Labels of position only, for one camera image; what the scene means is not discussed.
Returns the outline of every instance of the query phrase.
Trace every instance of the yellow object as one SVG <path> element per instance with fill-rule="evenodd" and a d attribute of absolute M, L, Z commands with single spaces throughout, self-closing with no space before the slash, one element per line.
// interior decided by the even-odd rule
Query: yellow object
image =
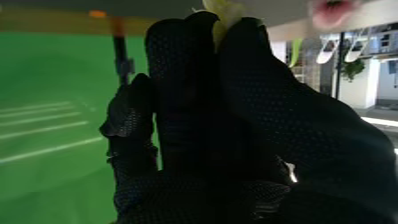
<path fill-rule="evenodd" d="M 240 3 L 235 3 L 229 0 L 203 0 L 203 5 L 206 11 L 215 13 L 220 19 L 213 26 L 215 49 L 219 49 L 227 29 L 243 17 L 245 8 Z"/>

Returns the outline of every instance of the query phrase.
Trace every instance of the black glove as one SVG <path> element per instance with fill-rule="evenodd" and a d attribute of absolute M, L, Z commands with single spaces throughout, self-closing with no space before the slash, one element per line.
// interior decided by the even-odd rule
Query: black glove
<path fill-rule="evenodd" d="M 283 223 L 391 223 L 398 211 L 393 144 L 350 107 L 295 80 L 272 55 L 265 26 L 243 19 L 220 44 L 231 111 L 295 164 Z"/>

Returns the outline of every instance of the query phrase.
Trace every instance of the finger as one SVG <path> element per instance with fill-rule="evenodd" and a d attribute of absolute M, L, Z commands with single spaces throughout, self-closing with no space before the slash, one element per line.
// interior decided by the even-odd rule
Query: finger
<path fill-rule="evenodd" d="M 108 117 L 99 131 L 107 137 L 147 139 L 151 137 L 153 86 L 139 74 L 128 86 L 121 86 L 108 105 Z"/>
<path fill-rule="evenodd" d="M 156 125 L 163 170 L 197 172 L 204 157 L 197 77 L 203 53 L 195 29 L 165 20 L 147 31 L 149 76 L 156 92 Z"/>

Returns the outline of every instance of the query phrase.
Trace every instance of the green screen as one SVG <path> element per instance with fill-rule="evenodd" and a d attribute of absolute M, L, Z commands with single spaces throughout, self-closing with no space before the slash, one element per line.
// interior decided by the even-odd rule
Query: green screen
<path fill-rule="evenodd" d="M 137 72 L 144 39 L 128 39 Z M 98 127 L 117 89 L 110 36 L 0 34 L 0 223 L 115 219 Z"/>

